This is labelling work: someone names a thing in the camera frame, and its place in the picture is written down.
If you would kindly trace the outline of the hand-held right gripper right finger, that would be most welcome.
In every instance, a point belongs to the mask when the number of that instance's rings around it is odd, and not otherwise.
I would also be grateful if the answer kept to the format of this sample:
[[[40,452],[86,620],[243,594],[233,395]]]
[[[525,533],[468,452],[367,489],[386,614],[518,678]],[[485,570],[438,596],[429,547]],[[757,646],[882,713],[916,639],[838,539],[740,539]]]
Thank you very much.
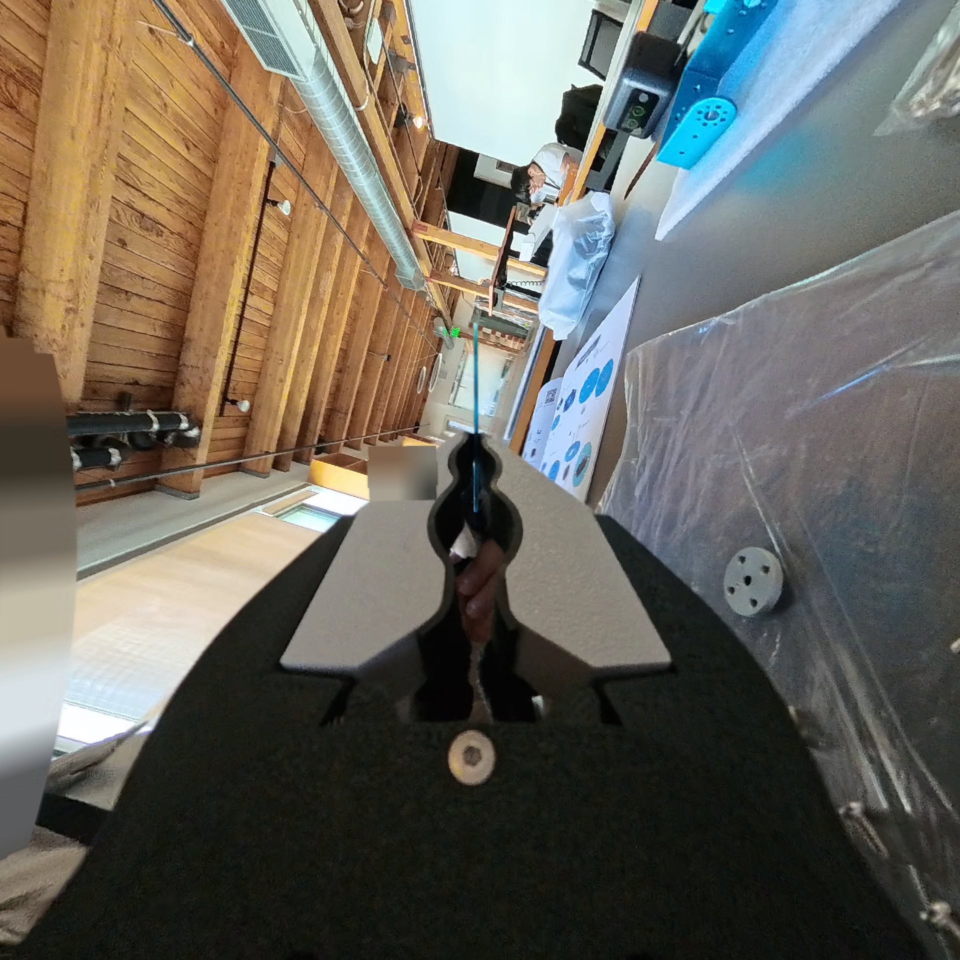
[[[508,544],[487,673],[556,699],[596,682],[666,671],[671,655],[598,516],[508,447],[483,439],[490,506]]]

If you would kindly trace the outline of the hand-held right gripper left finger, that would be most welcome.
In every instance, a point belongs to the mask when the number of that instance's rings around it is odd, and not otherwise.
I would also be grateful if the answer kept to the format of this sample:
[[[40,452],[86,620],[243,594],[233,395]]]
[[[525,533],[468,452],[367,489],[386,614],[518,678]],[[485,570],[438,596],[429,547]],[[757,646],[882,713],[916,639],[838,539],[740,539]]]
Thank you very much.
[[[455,597],[474,545],[474,437],[414,450],[414,478],[349,518],[279,664],[402,706],[471,706],[472,645]]]

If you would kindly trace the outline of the silver round disc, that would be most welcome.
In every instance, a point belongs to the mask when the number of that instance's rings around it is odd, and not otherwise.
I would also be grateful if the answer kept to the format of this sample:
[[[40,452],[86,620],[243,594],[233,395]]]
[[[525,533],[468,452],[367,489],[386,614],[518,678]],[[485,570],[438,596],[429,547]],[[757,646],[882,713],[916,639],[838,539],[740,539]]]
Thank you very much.
[[[726,604],[743,618],[772,612],[782,598],[784,586],[785,574],[780,560],[773,552],[759,546],[736,551],[723,578]]]

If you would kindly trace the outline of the teal round metal plate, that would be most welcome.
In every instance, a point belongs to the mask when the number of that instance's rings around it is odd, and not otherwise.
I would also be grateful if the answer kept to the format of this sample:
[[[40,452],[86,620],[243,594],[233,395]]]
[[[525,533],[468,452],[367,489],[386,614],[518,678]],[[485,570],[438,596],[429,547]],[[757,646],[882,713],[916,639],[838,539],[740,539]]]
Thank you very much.
[[[481,514],[482,488],[482,432],[479,423],[479,325],[475,320],[472,328],[472,356],[473,356],[473,441],[472,441],[472,513],[475,518]]]

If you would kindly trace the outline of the person's left hand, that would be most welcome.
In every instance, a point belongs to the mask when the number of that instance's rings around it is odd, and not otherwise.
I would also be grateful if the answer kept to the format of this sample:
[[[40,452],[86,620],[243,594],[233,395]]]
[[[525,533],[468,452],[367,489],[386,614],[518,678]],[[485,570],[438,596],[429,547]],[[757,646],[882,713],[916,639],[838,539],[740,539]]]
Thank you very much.
[[[461,626],[475,645],[485,645],[492,636],[504,557],[503,549],[492,538],[483,541],[471,558],[454,556]]]

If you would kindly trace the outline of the large window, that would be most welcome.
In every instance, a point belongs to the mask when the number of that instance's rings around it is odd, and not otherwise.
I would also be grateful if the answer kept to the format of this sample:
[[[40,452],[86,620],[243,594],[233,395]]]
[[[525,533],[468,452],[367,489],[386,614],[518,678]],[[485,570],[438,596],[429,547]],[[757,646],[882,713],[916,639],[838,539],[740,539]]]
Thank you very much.
[[[341,491],[307,486],[271,500],[255,509],[263,516],[323,534],[342,518],[349,518],[366,506],[367,500]]]

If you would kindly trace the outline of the white printed instruction sheet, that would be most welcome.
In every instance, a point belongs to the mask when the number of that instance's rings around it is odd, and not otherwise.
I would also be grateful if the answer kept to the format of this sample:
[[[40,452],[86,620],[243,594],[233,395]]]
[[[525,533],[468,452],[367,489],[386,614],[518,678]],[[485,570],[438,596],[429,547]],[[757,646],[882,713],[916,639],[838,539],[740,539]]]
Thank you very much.
[[[565,373],[534,403],[522,459],[586,502],[641,280],[636,278],[586,339]]]

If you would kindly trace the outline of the large clear plastic bag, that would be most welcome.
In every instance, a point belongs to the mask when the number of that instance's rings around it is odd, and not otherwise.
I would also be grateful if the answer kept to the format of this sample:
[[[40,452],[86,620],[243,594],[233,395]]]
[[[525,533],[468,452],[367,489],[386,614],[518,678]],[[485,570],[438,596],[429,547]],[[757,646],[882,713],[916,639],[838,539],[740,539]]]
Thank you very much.
[[[929,958],[958,941],[959,225],[952,213],[807,280],[647,342],[598,511],[736,633],[786,703],[833,811]],[[723,592],[774,553],[776,607]]]

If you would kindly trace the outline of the white plastic bag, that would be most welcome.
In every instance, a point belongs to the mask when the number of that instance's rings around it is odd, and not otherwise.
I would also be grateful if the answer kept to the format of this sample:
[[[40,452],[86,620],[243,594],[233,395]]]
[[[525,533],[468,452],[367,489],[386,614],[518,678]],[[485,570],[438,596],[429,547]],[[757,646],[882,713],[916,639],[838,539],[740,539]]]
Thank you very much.
[[[555,342],[581,322],[616,233],[611,194],[594,191],[558,209],[553,245],[537,304],[539,324]]]

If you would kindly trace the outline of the person's beige jacket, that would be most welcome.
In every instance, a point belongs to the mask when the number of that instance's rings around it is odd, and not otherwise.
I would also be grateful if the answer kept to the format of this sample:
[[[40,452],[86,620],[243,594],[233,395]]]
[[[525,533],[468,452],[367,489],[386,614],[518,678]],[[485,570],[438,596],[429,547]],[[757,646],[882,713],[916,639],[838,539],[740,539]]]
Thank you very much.
[[[15,949],[73,877],[88,853],[81,842],[35,825],[30,842],[1,861],[1,958]]]

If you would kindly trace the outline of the black device green display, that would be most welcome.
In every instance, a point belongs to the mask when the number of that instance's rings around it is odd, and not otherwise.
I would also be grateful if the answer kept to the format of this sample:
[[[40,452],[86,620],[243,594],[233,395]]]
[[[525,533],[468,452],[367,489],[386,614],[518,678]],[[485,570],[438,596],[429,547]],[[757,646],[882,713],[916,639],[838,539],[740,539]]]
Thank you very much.
[[[685,64],[679,43],[637,33],[607,103],[604,126],[618,134],[648,138],[668,108]]]

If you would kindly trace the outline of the black computer monitor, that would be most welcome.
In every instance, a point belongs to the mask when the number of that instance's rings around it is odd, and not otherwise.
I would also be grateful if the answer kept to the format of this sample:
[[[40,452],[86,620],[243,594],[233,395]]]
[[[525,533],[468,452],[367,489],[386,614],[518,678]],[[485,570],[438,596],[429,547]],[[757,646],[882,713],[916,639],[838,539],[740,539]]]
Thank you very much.
[[[623,22],[594,8],[587,22],[578,66],[606,80],[614,60]]]

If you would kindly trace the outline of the pile of clear hardware packets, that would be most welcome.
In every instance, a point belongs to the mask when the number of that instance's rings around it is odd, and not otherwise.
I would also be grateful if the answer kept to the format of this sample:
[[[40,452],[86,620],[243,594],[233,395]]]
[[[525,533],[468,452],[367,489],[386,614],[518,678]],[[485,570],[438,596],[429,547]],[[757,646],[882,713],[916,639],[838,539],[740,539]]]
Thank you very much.
[[[959,2],[955,2],[874,130],[919,131],[959,115]]]

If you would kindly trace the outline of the silver ventilation duct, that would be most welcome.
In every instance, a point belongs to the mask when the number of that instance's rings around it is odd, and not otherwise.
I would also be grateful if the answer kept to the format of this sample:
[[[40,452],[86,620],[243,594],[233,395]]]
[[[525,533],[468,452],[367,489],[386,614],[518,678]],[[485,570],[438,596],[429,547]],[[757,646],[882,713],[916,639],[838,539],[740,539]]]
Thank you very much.
[[[301,1],[223,1],[268,71],[287,78],[386,247],[401,285],[427,279],[359,122],[320,25]]]

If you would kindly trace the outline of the blue metal bracket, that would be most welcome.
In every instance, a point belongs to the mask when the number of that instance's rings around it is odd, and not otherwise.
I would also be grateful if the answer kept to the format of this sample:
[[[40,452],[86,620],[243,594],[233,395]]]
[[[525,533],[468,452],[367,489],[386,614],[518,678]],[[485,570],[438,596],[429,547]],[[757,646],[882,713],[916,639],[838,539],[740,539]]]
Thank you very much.
[[[661,163],[690,171],[733,126],[738,108],[721,95],[721,86],[776,6],[777,1],[703,3],[711,22],[680,75],[656,152]]]

